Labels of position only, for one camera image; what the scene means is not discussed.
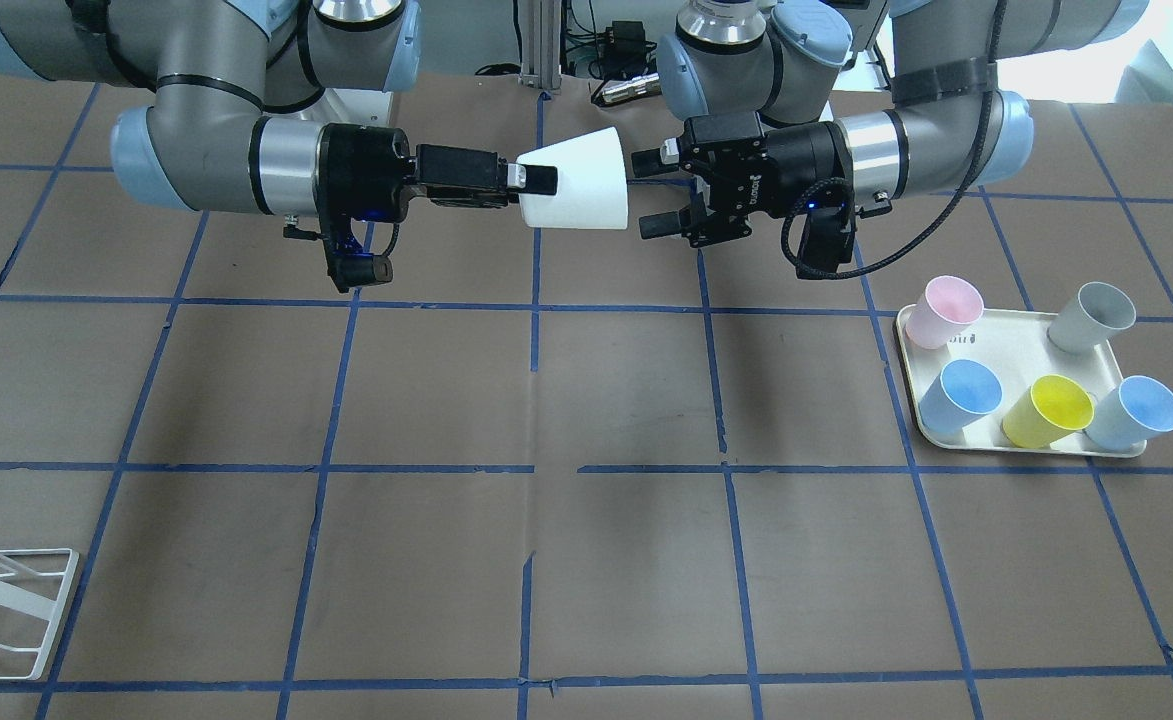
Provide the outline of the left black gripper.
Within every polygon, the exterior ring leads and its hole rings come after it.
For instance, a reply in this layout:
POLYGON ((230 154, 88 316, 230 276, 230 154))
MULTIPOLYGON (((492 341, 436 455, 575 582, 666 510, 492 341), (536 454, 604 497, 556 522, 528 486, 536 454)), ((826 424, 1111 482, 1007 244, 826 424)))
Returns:
POLYGON ((852 159, 830 120, 766 129, 755 111, 685 120, 682 138, 631 154, 635 179, 694 174, 708 186, 677 211, 638 220, 642 240, 679 236, 694 247, 750 235, 750 215, 811 213, 819 235, 850 233, 852 159))

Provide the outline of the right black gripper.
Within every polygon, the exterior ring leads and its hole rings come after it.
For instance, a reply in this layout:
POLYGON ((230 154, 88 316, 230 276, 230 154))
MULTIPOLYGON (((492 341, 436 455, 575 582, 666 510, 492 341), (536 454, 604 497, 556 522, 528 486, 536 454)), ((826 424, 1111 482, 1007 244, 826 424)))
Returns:
MULTIPOLYGON (((350 237, 350 223, 406 219, 413 176, 404 129, 331 123, 318 141, 316 204, 323 233, 350 237)), ((416 186, 445 208, 506 208, 521 197, 552 197, 557 168, 521 164, 499 154, 457 147, 416 147, 416 186)))

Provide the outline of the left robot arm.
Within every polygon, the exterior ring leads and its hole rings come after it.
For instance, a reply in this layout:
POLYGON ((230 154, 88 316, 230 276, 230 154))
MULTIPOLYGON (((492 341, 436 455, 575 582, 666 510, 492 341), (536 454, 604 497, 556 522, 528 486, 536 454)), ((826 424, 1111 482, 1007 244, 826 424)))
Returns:
POLYGON ((999 87, 997 61, 1074 50, 1124 35, 1144 1, 882 1, 893 35, 891 106, 823 117, 854 53, 857 4, 689 1, 656 47, 683 131, 636 152, 638 177, 687 172, 700 195, 640 219, 645 238, 694 247, 750 235, 752 213, 809 215, 843 263, 857 217, 901 197, 956 191, 1019 172, 1035 123, 999 87))

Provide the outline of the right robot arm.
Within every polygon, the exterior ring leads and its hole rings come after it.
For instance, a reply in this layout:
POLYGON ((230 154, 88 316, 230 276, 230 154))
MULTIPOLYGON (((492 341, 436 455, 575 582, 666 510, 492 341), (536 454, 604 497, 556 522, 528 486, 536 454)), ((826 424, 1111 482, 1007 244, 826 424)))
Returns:
POLYGON ((413 1, 0 1, 0 73, 152 91, 111 129, 111 168, 162 208, 317 217, 344 243, 354 220, 402 222, 416 196, 562 192, 551 167, 301 117, 335 88, 408 90, 418 28, 413 1))

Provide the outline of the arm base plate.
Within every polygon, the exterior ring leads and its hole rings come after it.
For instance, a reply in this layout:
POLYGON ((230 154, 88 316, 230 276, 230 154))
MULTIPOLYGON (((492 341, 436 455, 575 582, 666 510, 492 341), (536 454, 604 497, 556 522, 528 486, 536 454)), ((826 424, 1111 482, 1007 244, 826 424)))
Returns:
POLYGON ((386 127, 391 124, 394 94, 362 88, 328 88, 326 102, 335 122, 386 127))

